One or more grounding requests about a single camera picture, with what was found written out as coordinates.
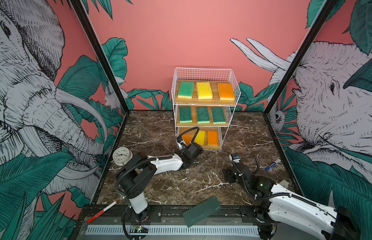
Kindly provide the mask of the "yellow sponge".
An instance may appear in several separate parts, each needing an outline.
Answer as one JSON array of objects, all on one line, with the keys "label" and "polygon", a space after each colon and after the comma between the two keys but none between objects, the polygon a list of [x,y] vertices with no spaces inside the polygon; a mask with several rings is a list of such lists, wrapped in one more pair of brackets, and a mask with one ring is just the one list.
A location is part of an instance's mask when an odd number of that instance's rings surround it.
[{"label": "yellow sponge", "polygon": [[206,132],[203,130],[199,130],[194,142],[200,146],[205,145],[205,137],[206,137]]},{"label": "yellow sponge", "polygon": [[210,100],[213,98],[213,92],[210,82],[196,82],[196,84],[199,100]]}]

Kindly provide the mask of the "dark green sponge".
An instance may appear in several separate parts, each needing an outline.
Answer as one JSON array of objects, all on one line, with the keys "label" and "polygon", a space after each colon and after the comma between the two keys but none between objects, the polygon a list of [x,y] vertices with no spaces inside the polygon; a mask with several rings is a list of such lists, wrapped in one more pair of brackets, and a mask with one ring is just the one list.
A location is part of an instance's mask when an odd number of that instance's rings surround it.
[{"label": "dark green sponge", "polygon": [[197,123],[208,124],[210,123],[210,115],[208,107],[196,107]]},{"label": "dark green sponge", "polygon": [[180,116],[180,123],[192,123],[192,111],[190,106],[181,106],[179,107],[179,116]]},{"label": "dark green sponge", "polygon": [[226,124],[227,119],[224,108],[222,107],[211,107],[213,124]]}]

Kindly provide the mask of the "bright green sponge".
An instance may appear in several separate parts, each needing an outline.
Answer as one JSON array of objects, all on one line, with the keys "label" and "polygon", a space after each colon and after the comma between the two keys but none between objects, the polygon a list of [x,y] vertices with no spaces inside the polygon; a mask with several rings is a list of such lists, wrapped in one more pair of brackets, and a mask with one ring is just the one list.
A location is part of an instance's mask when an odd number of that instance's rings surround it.
[{"label": "bright green sponge", "polygon": [[194,91],[194,82],[181,81],[178,98],[192,99]]}]

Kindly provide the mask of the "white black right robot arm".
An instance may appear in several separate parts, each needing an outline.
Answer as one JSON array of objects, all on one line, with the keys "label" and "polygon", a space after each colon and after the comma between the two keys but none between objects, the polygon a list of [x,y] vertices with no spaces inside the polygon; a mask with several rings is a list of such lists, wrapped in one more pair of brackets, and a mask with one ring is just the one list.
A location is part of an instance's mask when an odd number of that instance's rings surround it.
[{"label": "white black right robot arm", "polygon": [[259,229],[260,238],[269,240],[278,223],[301,230],[319,240],[358,240],[360,230],[345,207],[337,209],[295,194],[270,178],[251,171],[238,154],[229,156],[231,167],[224,171],[226,181],[239,184],[256,205],[244,214],[268,224]]}]

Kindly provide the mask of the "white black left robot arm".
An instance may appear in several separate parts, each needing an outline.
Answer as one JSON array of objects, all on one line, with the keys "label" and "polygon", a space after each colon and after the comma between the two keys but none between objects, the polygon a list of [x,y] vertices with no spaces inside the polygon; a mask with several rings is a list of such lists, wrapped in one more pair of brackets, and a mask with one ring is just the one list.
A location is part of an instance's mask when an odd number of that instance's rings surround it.
[{"label": "white black left robot arm", "polygon": [[116,176],[115,191],[124,197],[130,208],[139,215],[149,211],[144,190],[155,175],[176,172],[191,167],[203,152],[197,143],[185,146],[165,156],[148,156],[143,152],[135,154]]}]

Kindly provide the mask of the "orange sponge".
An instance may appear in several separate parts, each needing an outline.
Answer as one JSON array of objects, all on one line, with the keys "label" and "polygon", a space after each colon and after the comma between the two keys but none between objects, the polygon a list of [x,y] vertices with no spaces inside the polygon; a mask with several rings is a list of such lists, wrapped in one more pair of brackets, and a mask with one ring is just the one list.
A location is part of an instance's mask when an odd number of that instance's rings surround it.
[{"label": "orange sponge", "polygon": [[208,131],[208,146],[218,146],[218,132],[217,131]]},{"label": "orange sponge", "polygon": [[191,134],[187,133],[182,135],[183,141],[185,142],[186,146],[188,146],[191,143],[192,137]]},{"label": "orange sponge", "polygon": [[235,100],[235,94],[231,83],[218,83],[218,90],[221,101]]}]

